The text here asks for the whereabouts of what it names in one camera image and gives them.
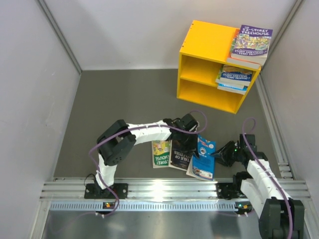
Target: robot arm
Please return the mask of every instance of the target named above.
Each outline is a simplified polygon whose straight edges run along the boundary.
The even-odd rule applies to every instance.
[[[140,143],[153,140],[174,139],[180,142],[185,152],[193,151],[195,154],[198,154],[196,134],[182,133],[169,127],[195,132],[198,127],[198,122],[191,114],[186,114],[181,119],[163,119],[148,124],[126,124],[122,119],[116,121],[98,138],[97,143],[101,143],[108,137],[123,130],[133,130],[129,130],[128,132],[119,135],[119,137],[109,140],[98,148],[100,170],[97,171],[95,176],[98,184],[97,187],[102,190],[106,188],[102,183],[101,178],[108,186],[114,184],[114,174],[118,163],[127,157],[134,145]]]
[[[238,142],[230,141],[215,152],[215,160],[224,166],[232,166],[234,162],[241,162],[247,172],[240,172],[233,177],[233,187],[228,199],[234,195],[244,194],[256,211],[259,219],[259,231],[263,239],[286,239],[289,235],[289,211],[285,202],[288,200],[292,216],[292,239],[302,239],[304,236],[305,209],[300,200],[293,200],[281,187],[272,172],[267,157],[257,151],[255,136],[246,134],[247,143],[252,148],[257,160],[240,135]]]

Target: cable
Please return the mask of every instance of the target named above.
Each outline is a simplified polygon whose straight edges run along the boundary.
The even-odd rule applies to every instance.
[[[95,145],[93,148],[91,148],[91,150],[89,151],[89,157],[91,158],[91,160],[93,161],[93,163],[95,164],[96,168],[97,168],[97,172],[99,174],[99,178],[102,182],[102,184],[106,187],[106,189],[108,189],[115,197],[115,203],[116,203],[116,206],[113,208],[113,210],[106,214],[105,217],[108,217],[110,216],[111,214],[113,214],[116,209],[118,208],[119,204],[120,204],[120,199],[118,197],[118,195],[108,186],[106,185],[106,183],[104,182],[103,178],[101,177],[101,171],[100,171],[100,167],[99,167],[99,164],[97,163],[97,161],[94,159],[92,153],[98,148],[100,147],[101,145],[105,144],[106,142],[110,141],[111,139],[123,134],[123,133],[126,133],[126,132],[129,132],[129,131],[132,131],[132,130],[137,130],[137,129],[142,129],[142,128],[152,128],[152,127],[167,127],[167,128],[170,128],[170,129],[173,129],[173,130],[176,130],[176,131],[179,131],[179,132],[182,132],[182,133],[187,133],[187,134],[199,134],[199,133],[202,133],[206,127],[207,127],[207,124],[208,124],[208,120],[207,120],[207,116],[204,114],[204,112],[202,111],[199,111],[199,110],[193,110],[191,111],[190,113],[193,113],[193,112],[197,112],[197,113],[200,113],[203,115],[204,119],[205,119],[205,126],[200,130],[200,131],[197,131],[197,132],[189,132],[189,131],[186,131],[186,130],[182,130],[182,129],[179,129],[179,128],[175,128],[175,127],[172,127],[172,126],[169,126],[169,125],[164,125],[164,124],[153,124],[153,125],[149,125],[149,126],[138,126],[138,127],[134,127],[134,128],[129,128],[129,129],[125,129],[121,132],[118,132],[110,137],[108,137],[107,139],[101,141],[100,143],[98,143],[97,145]],[[67,227],[69,227],[71,224],[73,224],[75,221],[77,221],[80,217],[84,216],[84,215],[88,215],[88,214],[95,214],[95,212],[86,212],[86,213],[82,213],[80,215],[78,215],[76,218],[72,219],[66,226],[64,226],[63,228],[59,229],[58,231],[53,231],[52,229],[52,220],[50,220],[50,217],[48,220],[50,220],[50,229],[52,231],[53,234],[59,234],[60,232],[62,232],[63,230],[65,230]]]
[[[166,128],[170,128],[170,129],[173,129],[173,130],[176,130],[176,131],[179,131],[179,132],[182,132],[182,133],[187,133],[187,134],[199,134],[201,132],[203,132],[206,128],[207,128],[207,124],[208,124],[208,120],[207,120],[207,116],[204,114],[204,112],[202,111],[199,111],[199,110],[193,110],[191,111],[190,113],[193,113],[193,112],[197,112],[197,113],[200,113],[203,115],[203,117],[205,118],[205,126],[200,130],[200,131],[196,131],[196,132],[190,132],[190,131],[186,131],[186,130],[182,130],[182,129],[179,129],[179,128],[175,128],[173,126],[169,126],[169,125],[166,125],[166,124],[153,124],[153,125],[148,125],[148,126],[138,126],[138,127],[134,127],[134,128],[128,128],[128,129],[125,129],[123,131],[120,131],[110,137],[108,137],[107,139],[101,141],[100,143],[98,143],[97,145],[95,145],[93,148],[91,148],[91,150],[89,151],[89,157],[91,158],[91,160],[93,161],[93,163],[95,164],[96,168],[97,168],[97,171],[98,171],[98,174],[99,174],[99,178],[101,180],[101,182],[103,183],[103,185],[114,195],[116,201],[118,202],[116,204],[116,206],[114,207],[114,209],[109,213],[107,214],[107,216],[110,216],[111,214],[113,214],[116,209],[118,208],[119,206],[119,203],[120,203],[120,199],[118,197],[118,195],[108,186],[106,185],[106,183],[103,181],[102,177],[101,177],[101,173],[100,173],[100,167],[99,167],[99,164],[97,163],[97,161],[94,159],[92,153],[97,150],[101,145],[105,144],[106,142],[110,141],[111,139],[115,138],[115,137],[118,137],[120,136],[121,134],[123,133],[126,133],[126,132],[129,132],[129,131],[132,131],[132,130],[138,130],[138,129],[143,129],[143,128],[153,128],[153,127],[166,127]]]
[[[93,174],[93,173],[90,173],[88,176],[86,176],[86,178],[84,179],[84,182],[83,182],[83,184],[84,184],[84,187],[86,187],[86,185],[85,185],[85,181],[88,179],[88,177],[90,177],[90,176],[93,176],[93,177],[95,177],[95,175]]]
[[[291,239],[292,235],[293,235],[293,216],[292,216],[292,211],[288,202],[288,198],[286,197],[283,189],[281,188],[281,186],[279,185],[279,183],[277,183],[277,181],[273,178],[273,176],[271,176],[271,174],[267,171],[267,169],[263,166],[263,164],[259,161],[259,159],[257,158],[257,156],[255,155],[254,151],[252,150],[252,148],[250,147],[250,144],[247,141],[246,138],[246,132],[245,132],[245,124],[247,123],[247,121],[249,120],[253,120],[254,122],[254,126],[252,127],[252,129],[250,130],[249,133],[252,133],[252,131],[255,129],[256,126],[256,119],[253,117],[249,117],[247,119],[245,119],[243,125],[242,125],[242,133],[243,133],[243,138],[244,141],[250,151],[250,153],[253,155],[255,161],[259,164],[259,166],[266,172],[266,174],[269,176],[269,178],[271,179],[271,181],[274,183],[274,185],[277,187],[277,189],[279,190],[280,194],[283,196],[286,207],[287,207],[287,211],[288,211],[288,218],[289,218],[289,233],[288,233],[288,239]]]

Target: blue book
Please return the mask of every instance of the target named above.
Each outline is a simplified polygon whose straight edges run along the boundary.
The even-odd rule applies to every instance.
[[[237,88],[231,85],[227,85],[227,84],[218,84],[217,88],[219,90],[223,90],[223,91],[229,91],[229,92],[233,92],[233,93],[237,93],[237,94],[241,94],[244,95],[247,92],[247,86],[245,86],[243,89],[241,88]]]
[[[206,140],[200,135],[197,142],[199,157],[191,158],[186,174],[201,180],[213,181],[215,158],[211,154],[215,152],[216,142]]]
[[[235,66],[224,65],[219,82],[249,86],[253,78],[253,72]]]

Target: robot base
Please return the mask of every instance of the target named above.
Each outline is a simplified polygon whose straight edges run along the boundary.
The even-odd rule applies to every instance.
[[[129,185],[127,183],[115,183],[111,188],[118,195],[119,199],[126,199],[128,197],[128,186]],[[115,199],[114,195],[109,190],[98,190],[94,183],[86,185],[84,198]]]

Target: book on shelf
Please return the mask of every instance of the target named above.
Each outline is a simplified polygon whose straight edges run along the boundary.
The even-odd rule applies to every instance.
[[[231,58],[264,65],[267,59],[273,31],[241,25]]]
[[[168,166],[171,168],[187,171],[192,152],[183,152],[181,145],[177,140],[172,140],[170,148],[170,158]]]
[[[186,174],[204,181],[213,181],[215,158],[211,156],[215,152],[216,142],[206,140],[198,136],[199,157],[192,156]]]
[[[217,77],[218,83],[228,84],[236,88],[243,89],[244,86],[249,86],[253,78],[252,71],[235,66],[224,65],[221,71],[220,76],[218,74]]]
[[[243,89],[241,88],[236,88],[236,87],[233,87],[231,85],[228,85],[228,84],[218,84],[217,88],[219,90],[223,90],[223,91],[229,91],[229,92],[233,92],[233,93],[237,93],[237,94],[246,94],[247,92],[247,86],[244,86]]]
[[[225,84],[225,82],[219,80],[218,78],[216,79],[216,83]],[[233,84],[233,83],[228,83],[228,85],[231,87],[239,88],[239,89],[243,89],[245,87],[243,85],[237,85],[237,84]]]
[[[167,168],[170,157],[171,141],[152,141],[153,168]]]

